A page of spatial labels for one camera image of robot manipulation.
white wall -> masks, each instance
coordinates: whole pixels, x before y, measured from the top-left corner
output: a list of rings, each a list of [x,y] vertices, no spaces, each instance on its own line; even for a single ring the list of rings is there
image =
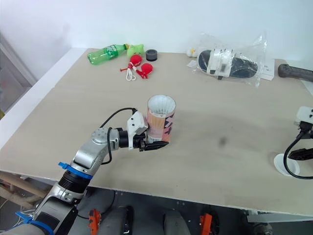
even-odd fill
[[[139,44],[183,52],[201,32],[313,62],[312,0],[1,0],[0,30],[40,78],[70,47]]]

white tag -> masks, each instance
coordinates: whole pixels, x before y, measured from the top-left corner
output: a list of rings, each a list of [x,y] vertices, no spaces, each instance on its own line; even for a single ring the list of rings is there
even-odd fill
[[[187,66],[193,68],[196,65],[197,65],[197,61],[192,60],[192,61],[189,62],[189,64]]]

green plastic bottle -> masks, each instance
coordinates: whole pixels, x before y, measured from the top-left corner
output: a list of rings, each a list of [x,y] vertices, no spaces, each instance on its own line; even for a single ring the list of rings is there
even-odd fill
[[[104,61],[113,59],[119,56],[121,53],[125,52],[128,49],[128,44],[123,45],[111,45],[105,48],[102,48],[98,51],[91,52],[87,55],[90,63],[93,65],[98,65]]]

red toy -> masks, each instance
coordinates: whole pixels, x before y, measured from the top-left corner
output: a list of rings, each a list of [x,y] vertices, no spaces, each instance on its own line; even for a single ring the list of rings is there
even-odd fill
[[[125,69],[120,69],[120,71],[122,72],[122,71],[124,71],[124,70],[126,70],[126,69],[132,69],[133,68],[133,66],[139,66],[140,65],[140,63],[141,63],[141,61],[142,61],[142,58],[141,58],[141,56],[140,55],[133,55],[133,56],[131,56],[131,58],[130,58],[130,60],[129,60],[129,63],[128,63],[128,66],[127,66],[127,68],[125,68]]]
[[[151,73],[153,70],[153,66],[149,63],[144,63],[141,66],[141,71],[136,70],[136,72],[143,78],[143,79],[147,79],[148,78],[148,74]]]

blue ring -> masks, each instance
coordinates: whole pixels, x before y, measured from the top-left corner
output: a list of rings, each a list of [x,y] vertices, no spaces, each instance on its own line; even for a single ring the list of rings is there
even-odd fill
[[[32,217],[26,216],[19,211],[15,212],[15,214],[17,214],[19,217],[21,217],[23,219],[24,224],[35,224],[35,225],[42,227],[43,229],[47,230],[50,235],[53,235],[52,228],[50,228],[48,225],[44,224],[43,222],[33,220]]]
[[[68,170],[72,173],[74,173],[75,175],[78,175],[80,177],[83,177],[85,179],[91,180],[92,179],[92,175],[88,175],[86,173],[80,172],[74,168],[72,168],[69,164],[67,163],[63,163],[63,162],[59,162],[58,164],[59,166],[61,166],[63,169]]]

